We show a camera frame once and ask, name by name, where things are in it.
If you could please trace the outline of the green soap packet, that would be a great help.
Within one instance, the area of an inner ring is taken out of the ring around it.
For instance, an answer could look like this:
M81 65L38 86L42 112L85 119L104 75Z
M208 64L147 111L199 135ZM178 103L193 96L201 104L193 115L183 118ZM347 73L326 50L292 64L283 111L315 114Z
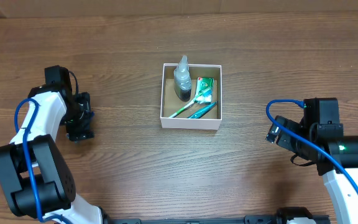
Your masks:
M213 96L214 79L208 77L198 77L196 82L196 102L199 104L210 104Z

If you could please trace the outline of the clear plastic bottle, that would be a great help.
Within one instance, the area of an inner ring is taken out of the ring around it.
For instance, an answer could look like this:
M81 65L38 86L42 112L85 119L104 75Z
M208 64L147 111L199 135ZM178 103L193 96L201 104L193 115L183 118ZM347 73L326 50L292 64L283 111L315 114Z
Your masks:
M174 69L175 93L182 101L188 101L191 96L191 77L189 73L188 57L183 55L176 69Z

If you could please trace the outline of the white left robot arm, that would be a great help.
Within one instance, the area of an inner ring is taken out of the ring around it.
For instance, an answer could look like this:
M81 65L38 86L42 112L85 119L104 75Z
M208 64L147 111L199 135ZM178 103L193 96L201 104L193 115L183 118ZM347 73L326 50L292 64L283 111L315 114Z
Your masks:
M66 127L70 141L93 138L90 95L80 93L73 72L59 65L45 69L45 84L31 89L22 124L14 117L16 135L0 147L0 184L11 212L41 223L109 223L102 208L88 203L55 143Z

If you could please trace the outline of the teal toothpaste tube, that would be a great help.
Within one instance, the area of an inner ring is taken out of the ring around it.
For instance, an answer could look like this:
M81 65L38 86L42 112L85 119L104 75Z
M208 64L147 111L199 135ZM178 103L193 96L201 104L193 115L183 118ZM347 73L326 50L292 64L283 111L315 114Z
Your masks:
M205 106L205 107L199 109L198 111L194 112L193 114L191 114L189 117L187 117L187 119L200 119L206 113L211 111L218 103L219 103L219 101L215 101L211 104L208 104L207 106Z

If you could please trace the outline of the green toothbrush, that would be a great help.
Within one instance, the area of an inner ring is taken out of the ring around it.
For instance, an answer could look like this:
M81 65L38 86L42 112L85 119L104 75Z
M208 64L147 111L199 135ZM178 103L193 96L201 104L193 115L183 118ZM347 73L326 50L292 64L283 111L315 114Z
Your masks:
M170 115L169 118L175 118L176 116L178 116L179 114L181 114L182 112L187 110L188 108L191 108L196 103L196 99L198 97L206 96L206 95L210 95L210 94L212 94L211 88L207 88L205 90L200 91L189 103L187 103L184 107L180 108L178 111L176 111L175 113Z

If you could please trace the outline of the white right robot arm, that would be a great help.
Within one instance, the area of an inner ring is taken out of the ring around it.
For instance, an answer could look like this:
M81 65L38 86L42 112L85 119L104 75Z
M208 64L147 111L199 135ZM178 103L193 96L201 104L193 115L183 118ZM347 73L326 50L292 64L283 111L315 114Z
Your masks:
M315 165L333 203L338 223L358 223L358 136L345 136L337 98L293 100L303 110L300 122L266 115L272 125L266 140Z

